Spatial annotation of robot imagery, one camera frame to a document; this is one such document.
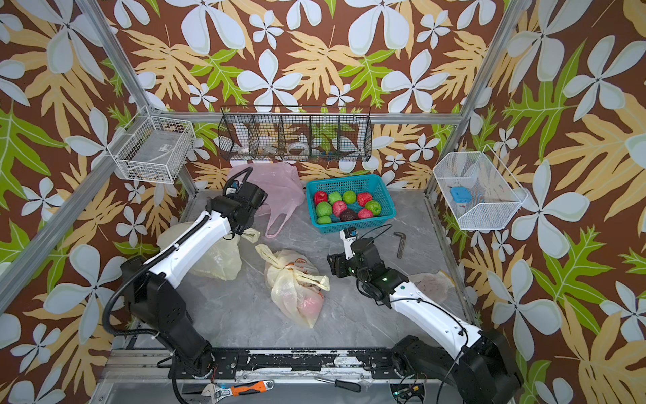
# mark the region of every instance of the pink fruit in bag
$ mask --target pink fruit in bag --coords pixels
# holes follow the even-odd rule
[[[357,203],[361,207],[364,207],[371,200],[372,200],[372,195],[369,192],[362,192],[359,195],[357,195]]]
[[[334,202],[334,205],[332,205],[332,214],[335,215],[336,217],[339,217],[341,215],[341,212],[346,210],[348,206],[346,205],[345,202],[342,200],[338,200]]]
[[[368,209],[361,209],[359,211],[359,218],[360,219],[369,219],[371,217],[374,217],[375,215]]]

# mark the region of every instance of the yellow plastic bag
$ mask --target yellow plastic bag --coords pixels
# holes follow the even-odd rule
[[[265,244],[256,251],[267,261],[265,280],[271,288],[271,300],[296,324],[313,328],[323,307],[320,289],[329,290],[329,278],[320,276],[303,255],[281,250],[276,255]]]
[[[159,236],[157,245],[161,249],[170,246],[192,224],[193,222],[184,222],[169,227]],[[242,234],[242,238],[251,243],[256,243],[260,238],[260,232],[256,229],[246,229]],[[225,281],[236,279],[242,267],[240,252],[238,251],[239,240],[240,236],[238,235],[234,235],[231,240],[218,240],[193,264],[189,271],[195,275],[219,278]]]

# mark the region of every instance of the red fruit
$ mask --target red fruit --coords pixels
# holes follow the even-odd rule
[[[361,207],[365,206],[371,200],[372,200],[372,195],[370,195],[369,192],[362,192],[359,195],[357,195],[357,203],[359,203],[359,206]]]
[[[361,209],[359,211],[359,218],[360,219],[369,219],[371,217],[374,217],[374,214],[368,210],[368,209]]]
[[[327,201],[328,201],[328,194],[326,194],[325,192],[317,191],[314,194],[314,206],[318,205],[321,202],[327,202]]]
[[[341,212],[343,212],[347,208],[348,207],[345,202],[343,202],[342,200],[338,200],[334,202],[334,204],[332,205],[332,214],[335,215],[336,217],[340,217]]]

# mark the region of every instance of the white robot arm segment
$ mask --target white robot arm segment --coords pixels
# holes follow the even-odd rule
[[[432,304],[424,303],[424,301],[433,303],[412,282],[402,283],[396,287],[395,293],[390,295],[392,308],[422,328],[454,359],[459,356],[463,346],[471,347],[480,339],[480,328],[466,323]],[[458,326],[458,323],[464,327],[466,333]]]
[[[193,233],[183,244],[178,245],[178,241],[184,235],[191,232],[191,230],[199,225],[199,223],[207,217],[207,222]],[[177,288],[184,278],[184,275],[191,269],[191,266],[197,262],[198,259],[215,244],[222,237],[229,234],[231,225],[229,220],[220,216],[218,212],[203,211],[202,214],[195,220],[195,223],[182,233],[170,246],[166,247],[159,254],[165,250],[175,246],[176,250],[173,251],[168,257],[164,258],[161,262],[151,268],[151,272],[156,274],[165,274],[166,280]]]

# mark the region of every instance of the green fruit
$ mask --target green fruit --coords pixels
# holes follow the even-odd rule
[[[330,216],[332,214],[332,205],[329,202],[321,202],[317,205],[317,216]]]
[[[338,202],[341,200],[341,194],[338,191],[334,191],[331,194],[328,195],[328,202],[333,205],[334,202]]]
[[[318,224],[329,224],[332,223],[332,218],[329,216],[321,216],[317,219]]]
[[[371,211],[375,216],[379,216],[381,213],[381,205],[376,200],[371,200],[366,204],[366,209]]]
[[[357,194],[355,194],[354,191],[345,191],[343,193],[343,202],[346,203],[346,205],[352,205],[357,201]]]

